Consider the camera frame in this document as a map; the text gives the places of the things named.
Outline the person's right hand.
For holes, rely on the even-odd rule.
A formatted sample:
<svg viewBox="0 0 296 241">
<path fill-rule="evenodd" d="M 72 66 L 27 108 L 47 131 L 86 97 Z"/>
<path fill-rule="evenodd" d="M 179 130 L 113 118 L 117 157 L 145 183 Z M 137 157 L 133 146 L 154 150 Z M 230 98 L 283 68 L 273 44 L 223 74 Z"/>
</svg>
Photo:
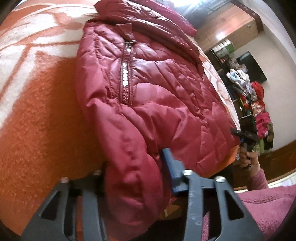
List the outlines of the person's right hand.
<svg viewBox="0 0 296 241">
<path fill-rule="evenodd" d="M 253 178 L 261 170 L 257 152 L 248 152 L 243 146 L 239 149 L 239 166 L 248 171 L 248 177 Z"/>
</svg>

